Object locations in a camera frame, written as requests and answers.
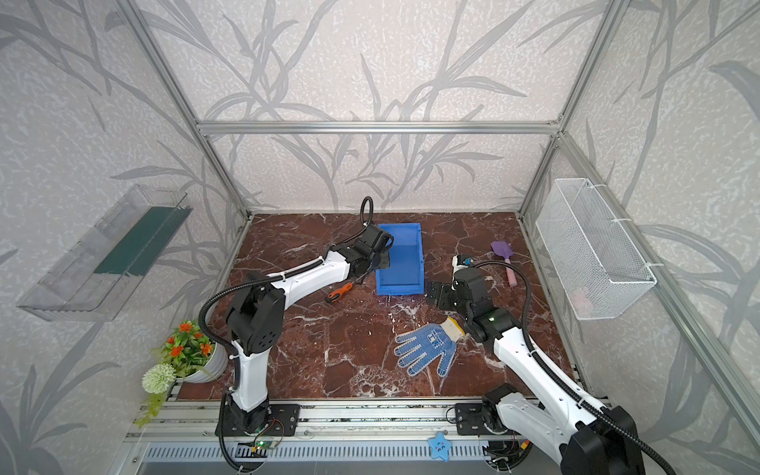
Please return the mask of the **orange black screwdriver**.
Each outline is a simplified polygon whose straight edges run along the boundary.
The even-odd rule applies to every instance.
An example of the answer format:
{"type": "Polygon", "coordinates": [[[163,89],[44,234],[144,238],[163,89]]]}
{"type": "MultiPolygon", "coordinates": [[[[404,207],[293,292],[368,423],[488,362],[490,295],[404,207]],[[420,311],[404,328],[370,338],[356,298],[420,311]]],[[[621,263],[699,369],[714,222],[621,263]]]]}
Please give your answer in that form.
{"type": "Polygon", "coordinates": [[[345,285],[342,285],[342,287],[332,291],[330,294],[328,294],[325,298],[325,301],[329,304],[333,304],[334,302],[340,300],[340,298],[344,297],[346,293],[352,291],[352,288],[354,287],[353,282],[348,282],[345,285]]]}

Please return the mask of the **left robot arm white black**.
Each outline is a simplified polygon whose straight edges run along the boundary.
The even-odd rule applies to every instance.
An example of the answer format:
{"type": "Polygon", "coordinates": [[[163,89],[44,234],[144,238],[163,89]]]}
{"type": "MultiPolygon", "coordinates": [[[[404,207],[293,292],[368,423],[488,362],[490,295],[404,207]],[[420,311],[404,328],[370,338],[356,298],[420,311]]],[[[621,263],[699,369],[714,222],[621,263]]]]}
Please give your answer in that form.
{"type": "Polygon", "coordinates": [[[208,338],[226,349],[234,363],[234,384],[222,400],[217,437],[262,433],[274,425],[267,367],[270,350],[283,331],[285,311],[323,288],[354,283],[373,271],[389,268],[393,243],[390,233],[366,222],[359,233],[331,245],[325,255],[285,271],[255,273],[251,280],[227,288],[204,303],[198,324],[208,338]],[[230,331],[225,338],[209,329],[207,314],[229,295],[234,300],[225,316],[230,331]]]}

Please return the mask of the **blue plastic storage bin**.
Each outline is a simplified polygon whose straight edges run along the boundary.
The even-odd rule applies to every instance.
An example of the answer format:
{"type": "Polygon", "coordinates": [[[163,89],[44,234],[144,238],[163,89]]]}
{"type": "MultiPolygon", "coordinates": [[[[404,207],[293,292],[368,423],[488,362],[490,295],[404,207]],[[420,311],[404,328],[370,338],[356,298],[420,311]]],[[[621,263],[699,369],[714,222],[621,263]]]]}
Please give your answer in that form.
{"type": "Polygon", "coordinates": [[[420,223],[380,224],[394,243],[389,251],[390,267],[376,271],[376,293],[380,296],[409,296],[425,293],[422,228],[420,223]]]}

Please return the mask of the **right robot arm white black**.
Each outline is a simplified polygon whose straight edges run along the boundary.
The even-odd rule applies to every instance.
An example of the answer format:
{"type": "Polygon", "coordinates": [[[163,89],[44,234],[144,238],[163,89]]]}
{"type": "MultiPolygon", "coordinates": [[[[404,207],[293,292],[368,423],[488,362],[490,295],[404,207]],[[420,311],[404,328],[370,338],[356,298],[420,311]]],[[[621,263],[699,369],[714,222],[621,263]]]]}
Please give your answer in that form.
{"type": "Polygon", "coordinates": [[[608,409],[567,376],[528,333],[532,289],[526,289],[520,317],[493,304],[483,263],[466,255],[452,260],[449,283],[431,282],[429,304],[463,318],[449,318],[423,332],[424,354],[447,370],[458,342],[467,334],[491,346],[494,356],[515,372],[536,397],[530,403],[505,384],[483,399],[485,426],[513,431],[557,463],[564,474],[642,474],[637,427],[621,407],[608,409]]]}

